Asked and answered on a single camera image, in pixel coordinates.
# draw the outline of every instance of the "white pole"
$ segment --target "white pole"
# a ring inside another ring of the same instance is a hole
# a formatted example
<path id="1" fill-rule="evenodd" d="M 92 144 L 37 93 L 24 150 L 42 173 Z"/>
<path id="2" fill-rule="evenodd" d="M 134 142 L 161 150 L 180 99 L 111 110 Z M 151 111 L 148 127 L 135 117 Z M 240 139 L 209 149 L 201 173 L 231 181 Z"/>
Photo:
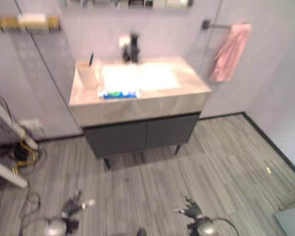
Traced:
<path id="1" fill-rule="evenodd" d="M 27 188 L 29 183 L 20 176 L 13 174 L 11 170 L 0 163 L 0 176 L 19 186 L 20 188 Z"/>
<path id="2" fill-rule="evenodd" d="M 38 149 L 38 145 L 35 142 L 35 140 L 33 140 L 25 131 L 25 129 L 23 129 L 17 121 L 14 121 L 13 118 L 12 121 L 10 119 L 9 113 L 8 111 L 2 107 L 2 105 L 0 104 L 0 117 L 5 121 L 5 123 L 7 125 L 9 125 L 14 132 L 22 139 L 25 141 L 25 143 L 33 150 L 37 150 Z"/>

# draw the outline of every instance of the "bathroom vanity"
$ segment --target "bathroom vanity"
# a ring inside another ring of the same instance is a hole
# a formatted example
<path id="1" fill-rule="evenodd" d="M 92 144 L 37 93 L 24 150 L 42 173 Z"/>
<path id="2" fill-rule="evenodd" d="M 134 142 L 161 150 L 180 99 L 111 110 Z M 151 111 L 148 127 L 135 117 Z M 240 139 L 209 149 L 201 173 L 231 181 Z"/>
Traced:
<path id="1" fill-rule="evenodd" d="M 95 65 L 98 87 L 84 88 L 75 73 L 69 107 L 97 158 L 188 142 L 210 94 L 181 58 L 121 60 Z M 138 98 L 103 99 L 104 90 L 137 89 Z"/>

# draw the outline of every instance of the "cup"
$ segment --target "cup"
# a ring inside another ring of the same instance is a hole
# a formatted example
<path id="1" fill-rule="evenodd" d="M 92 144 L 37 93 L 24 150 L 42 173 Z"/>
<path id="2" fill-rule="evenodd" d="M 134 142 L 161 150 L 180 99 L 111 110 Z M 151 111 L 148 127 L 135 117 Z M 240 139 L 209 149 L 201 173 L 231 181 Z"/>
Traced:
<path id="1" fill-rule="evenodd" d="M 75 67 L 85 89 L 97 88 L 98 82 L 95 76 L 95 67 L 93 65 L 89 66 L 87 62 L 79 62 L 75 64 Z"/>

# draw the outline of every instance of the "mirror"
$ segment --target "mirror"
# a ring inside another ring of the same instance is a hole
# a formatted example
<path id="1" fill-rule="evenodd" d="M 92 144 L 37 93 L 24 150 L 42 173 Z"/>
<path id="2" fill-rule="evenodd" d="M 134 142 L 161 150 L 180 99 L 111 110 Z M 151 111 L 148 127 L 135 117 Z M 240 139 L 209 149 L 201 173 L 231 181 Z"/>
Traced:
<path id="1" fill-rule="evenodd" d="M 190 8 L 192 4 L 193 0 L 60 0 L 60 5 L 68 8 L 93 8 L 105 6 L 117 9 L 186 9 Z"/>

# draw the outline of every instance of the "gray striped floor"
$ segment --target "gray striped floor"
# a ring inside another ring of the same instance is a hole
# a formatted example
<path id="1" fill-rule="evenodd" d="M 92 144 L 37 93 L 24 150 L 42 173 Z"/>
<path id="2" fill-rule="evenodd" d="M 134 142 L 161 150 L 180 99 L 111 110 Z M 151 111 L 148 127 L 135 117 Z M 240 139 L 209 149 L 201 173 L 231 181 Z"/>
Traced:
<path id="1" fill-rule="evenodd" d="M 172 208 L 191 196 L 210 217 L 225 217 L 241 236 L 283 236 L 273 214 L 295 199 L 295 174 L 241 116 L 198 122 L 178 155 L 175 147 L 151 149 L 111 159 L 112 169 L 93 155 L 84 137 L 50 141 L 45 165 L 29 179 L 41 196 L 36 216 L 53 216 L 62 203 L 81 189 L 96 206 L 79 213 L 78 236 L 186 236 L 189 219 Z M 0 236 L 16 236 L 18 214 L 27 191 L 8 185 L 0 193 Z M 44 223 L 25 235 L 42 235 Z M 220 235 L 234 236 L 224 223 Z"/>

